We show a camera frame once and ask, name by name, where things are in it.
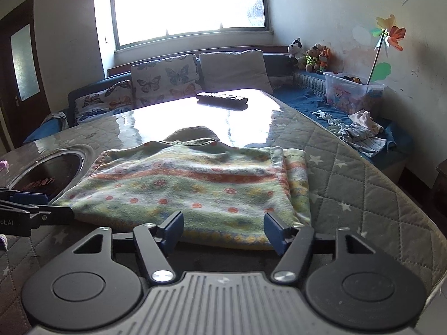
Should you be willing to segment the colourful patterned child's shirt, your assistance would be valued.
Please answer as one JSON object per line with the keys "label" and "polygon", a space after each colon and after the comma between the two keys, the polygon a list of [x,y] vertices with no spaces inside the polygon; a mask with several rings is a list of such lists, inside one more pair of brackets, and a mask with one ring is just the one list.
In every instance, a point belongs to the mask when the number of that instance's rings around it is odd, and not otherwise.
{"label": "colourful patterned child's shirt", "polygon": [[312,222],[303,150],[232,147],[204,126],[102,152],[57,204],[116,231],[181,212],[183,241],[244,250],[269,250],[266,213],[290,226]]}

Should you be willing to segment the pile of small clothes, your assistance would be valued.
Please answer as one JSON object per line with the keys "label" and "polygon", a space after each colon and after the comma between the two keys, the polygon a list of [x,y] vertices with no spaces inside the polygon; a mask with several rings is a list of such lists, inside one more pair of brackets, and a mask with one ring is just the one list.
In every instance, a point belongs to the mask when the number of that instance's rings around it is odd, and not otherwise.
{"label": "pile of small clothes", "polygon": [[374,157],[386,146],[385,138],[378,138],[367,127],[359,123],[345,124],[341,119],[333,118],[329,113],[321,110],[312,113],[317,119],[328,124],[327,130],[341,141],[349,144],[365,157]]}

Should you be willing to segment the small pink toy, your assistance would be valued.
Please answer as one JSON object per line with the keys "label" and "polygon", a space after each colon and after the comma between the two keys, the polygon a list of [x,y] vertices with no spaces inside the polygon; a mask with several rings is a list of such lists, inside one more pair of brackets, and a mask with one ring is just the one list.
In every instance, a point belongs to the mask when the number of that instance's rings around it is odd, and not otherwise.
{"label": "small pink toy", "polygon": [[0,160],[0,175],[5,175],[9,172],[9,163],[7,160]]}

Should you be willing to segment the dark wooden door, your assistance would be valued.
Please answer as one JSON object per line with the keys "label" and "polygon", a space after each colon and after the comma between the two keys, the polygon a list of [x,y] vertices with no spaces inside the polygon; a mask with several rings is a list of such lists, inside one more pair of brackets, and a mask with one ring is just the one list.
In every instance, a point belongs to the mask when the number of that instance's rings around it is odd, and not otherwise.
{"label": "dark wooden door", "polygon": [[51,112],[39,69],[33,0],[1,18],[1,112],[14,147]]}

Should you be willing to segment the lying butterfly print cushion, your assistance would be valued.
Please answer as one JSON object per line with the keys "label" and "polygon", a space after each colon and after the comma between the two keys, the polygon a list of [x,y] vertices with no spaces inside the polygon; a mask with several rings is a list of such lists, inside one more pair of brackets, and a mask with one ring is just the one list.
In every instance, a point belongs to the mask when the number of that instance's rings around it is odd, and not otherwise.
{"label": "lying butterfly print cushion", "polygon": [[103,116],[113,116],[133,109],[133,87],[130,80],[124,80],[105,90],[76,99],[74,122],[86,123]]}

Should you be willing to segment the blue sofa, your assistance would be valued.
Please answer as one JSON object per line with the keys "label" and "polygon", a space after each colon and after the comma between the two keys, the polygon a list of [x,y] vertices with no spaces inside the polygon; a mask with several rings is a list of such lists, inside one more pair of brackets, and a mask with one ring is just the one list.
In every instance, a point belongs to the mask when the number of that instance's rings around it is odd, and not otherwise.
{"label": "blue sofa", "polygon": [[[331,114],[333,118],[340,119],[345,124],[351,123],[347,113],[326,103],[324,76],[292,69],[285,54],[266,53],[264,64],[275,98],[311,119],[317,119],[314,112],[321,110]],[[90,94],[95,95],[118,82],[130,79],[131,75],[128,70],[70,92],[67,96],[68,108],[63,110],[64,115],[61,118],[51,118],[48,123],[42,124],[28,135],[24,142],[26,144],[34,142],[75,126],[77,124],[75,119],[77,99],[83,99]],[[383,131],[378,136],[386,140],[386,147],[368,160],[392,180],[397,181],[408,158],[413,153],[413,139],[388,119],[377,117],[374,122],[383,126]]]}

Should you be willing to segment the black remote control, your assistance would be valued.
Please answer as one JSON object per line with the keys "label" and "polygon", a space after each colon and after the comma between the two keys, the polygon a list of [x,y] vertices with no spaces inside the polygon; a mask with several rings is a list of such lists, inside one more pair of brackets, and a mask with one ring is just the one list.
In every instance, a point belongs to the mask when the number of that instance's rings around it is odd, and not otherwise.
{"label": "black remote control", "polygon": [[248,98],[246,97],[224,92],[201,92],[196,95],[196,99],[203,104],[228,108],[244,108],[248,103]]}

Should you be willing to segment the upright butterfly print cushion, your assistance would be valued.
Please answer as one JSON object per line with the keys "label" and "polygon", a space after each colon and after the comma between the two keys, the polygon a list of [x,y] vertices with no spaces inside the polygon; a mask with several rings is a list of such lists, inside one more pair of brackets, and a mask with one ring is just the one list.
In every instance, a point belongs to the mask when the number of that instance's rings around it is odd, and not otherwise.
{"label": "upright butterfly print cushion", "polygon": [[130,73],[136,108],[190,98],[202,92],[194,54],[135,64]]}

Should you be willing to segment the clear plastic storage box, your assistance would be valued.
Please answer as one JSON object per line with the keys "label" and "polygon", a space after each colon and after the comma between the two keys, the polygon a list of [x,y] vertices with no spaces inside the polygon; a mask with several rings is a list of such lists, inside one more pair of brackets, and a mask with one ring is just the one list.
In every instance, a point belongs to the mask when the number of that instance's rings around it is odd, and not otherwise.
{"label": "clear plastic storage box", "polygon": [[344,113],[353,114],[358,111],[369,111],[372,116],[380,110],[383,92],[382,83],[366,85],[366,79],[358,77],[360,82],[348,80],[355,77],[350,73],[325,72],[326,102]]}

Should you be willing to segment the plain beige cushion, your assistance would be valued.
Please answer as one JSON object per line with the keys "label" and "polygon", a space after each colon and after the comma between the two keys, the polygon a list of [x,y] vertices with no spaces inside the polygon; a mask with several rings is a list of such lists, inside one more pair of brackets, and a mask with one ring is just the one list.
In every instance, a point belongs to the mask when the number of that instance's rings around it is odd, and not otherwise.
{"label": "plain beige cushion", "polygon": [[224,92],[253,88],[272,93],[261,50],[224,51],[199,55],[204,90]]}

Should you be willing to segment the brown plush bear green vest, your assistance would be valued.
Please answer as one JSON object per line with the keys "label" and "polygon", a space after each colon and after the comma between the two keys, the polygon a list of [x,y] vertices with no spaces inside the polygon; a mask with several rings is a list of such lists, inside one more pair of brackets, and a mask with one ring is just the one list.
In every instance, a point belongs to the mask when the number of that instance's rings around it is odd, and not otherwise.
{"label": "brown plush bear green vest", "polygon": [[323,50],[323,46],[317,43],[306,51],[305,70],[307,72],[317,72],[320,69],[320,54]]}

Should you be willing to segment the orange plush toy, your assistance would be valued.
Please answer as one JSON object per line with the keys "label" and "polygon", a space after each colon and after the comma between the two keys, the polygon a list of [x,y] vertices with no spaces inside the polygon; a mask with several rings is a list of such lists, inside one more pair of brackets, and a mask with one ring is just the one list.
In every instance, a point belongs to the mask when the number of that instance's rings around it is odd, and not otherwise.
{"label": "orange plush toy", "polygon": [[317,69],[315,70],[317,73],[322,74],[327,71],[329,62],[330,62],[330,49],[327,46],[323,46],[323,49],[318,57]]}

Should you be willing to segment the black white plush cow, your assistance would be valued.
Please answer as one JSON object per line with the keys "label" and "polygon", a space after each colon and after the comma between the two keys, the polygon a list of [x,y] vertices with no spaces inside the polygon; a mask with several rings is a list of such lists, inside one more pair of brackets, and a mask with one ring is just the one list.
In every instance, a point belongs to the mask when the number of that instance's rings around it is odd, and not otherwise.
{"label": "black white plush cow", "polygon": [[301,39],[298,37],[288,46],[289,64],[300,70],[306,70],[307,57],[303,51]]}

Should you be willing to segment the colourful paper pinwheel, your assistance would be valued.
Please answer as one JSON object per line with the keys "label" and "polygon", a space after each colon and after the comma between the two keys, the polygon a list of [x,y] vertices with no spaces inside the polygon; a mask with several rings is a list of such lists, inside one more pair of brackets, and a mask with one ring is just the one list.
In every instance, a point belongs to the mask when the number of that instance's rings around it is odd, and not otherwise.
{"label": "colourful paper pinwheel", "polygon": [[370,34],[378,38],[378,41],[374,48],[374,62],[370,69],[367,85],[383,81],[391,74],[392,66],[387,61],[380,61],[381,54],[385,54],[385,58],[387,58],[389,48],[403,51],[401,40],[405,38],[407,32],[406,28],[397,25],[396,16],[393,14],[388,17],[377,17],[376,24],[377,27],[370,31]]}

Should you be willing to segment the window with green frame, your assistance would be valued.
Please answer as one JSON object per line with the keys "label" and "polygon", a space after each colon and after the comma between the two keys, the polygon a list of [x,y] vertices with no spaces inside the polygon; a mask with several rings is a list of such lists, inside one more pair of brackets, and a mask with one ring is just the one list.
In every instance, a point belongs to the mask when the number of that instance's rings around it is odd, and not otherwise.
{"label": "window with green frame", "polygon": [[218,31],[267,30],[264,0],[111,0],[116,46]]}

